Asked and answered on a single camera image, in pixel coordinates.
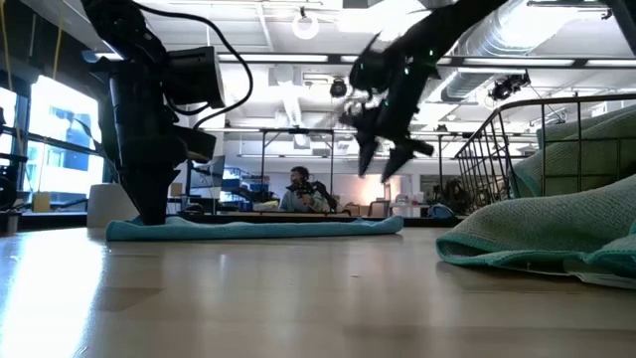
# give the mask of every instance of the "computer screen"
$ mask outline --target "computer screen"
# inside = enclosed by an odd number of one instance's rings
[[[190,187],[192,189],[221,187],[225,167],[225,155],[214,157],[206,164],[195,163],[190,175]]]

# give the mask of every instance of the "window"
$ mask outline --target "window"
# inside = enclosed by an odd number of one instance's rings
[[[4,119],[7,126],[14,126],[16,119],[16,102],[18,96],[7,89],[0,88],[0,107],[4,109]],[[0,135],[0,153],[11,154],[13,137],[9,134]],[[0,159],[0,165],[9,165],[8,159]]]
[[[96,100],[42,76],[31,91],[29,132],[94,149],[81,122],[101,141]],[[102,182],[103,158],[96,155],[29,141],[27,156],[24,190],[51,192],[53,202],[85,198]]]

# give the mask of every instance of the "man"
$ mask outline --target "man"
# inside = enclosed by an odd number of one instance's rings
[[[318,191],[314,191],[312,194],[302,193],[301,188],[309,184],[309,170],[307,168],[301,166],[292,168],[289,179],[291,180],[291,186],[287,187],[287,192],[280,201],[281,211],[295,213],[325,212],[325,199]]]

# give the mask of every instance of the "teal towel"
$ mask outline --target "teal towel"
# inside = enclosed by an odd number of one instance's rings
[[[636,137],[636,106],[586,119],[581,123],[582,137],[589,139]],[[541,142],[543,133],[538,131]],[[577,139],[576,122],[557,124],[546,129],[547,139]],[[547,195],[570,194],[578,191],[578,143],[554,143],[514,166],[516,180],[512,181],[515,198],[539,197],[543,193],[543,156],[546,154],[546,172],[550,175],[570,175],[569,178],[548,178]],[[622,176],[636,170],[636,140],[621,140],[621,156],[617,155],[617,141],[590,141],[582,143],[581,172],[598,175],[582,178],[582,190],[600,188],[618,178],[620,162]]]
[[[395,234],[404,226],[402,217],[380,222],[311,224],[195,224],[179,217],[170,217],[165,225],[143,226],[138,222],[114,221],[106,228],[106,240],[116,241],[193,241],[226,239],[316,238],[359,235]]]
[[[577,194],[478,210],[437,239],[451,264],[576,275],[636,288],[636,175]]]

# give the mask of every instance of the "person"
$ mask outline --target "person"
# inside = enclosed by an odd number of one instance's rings
[[[289,179],[291,186],[280,201],[280,210],[295,213],[324,213],[325,199],[318,191],[313,194],[299,194],[298,188],[309,182],[309,170],[302,166],[291,169]]]

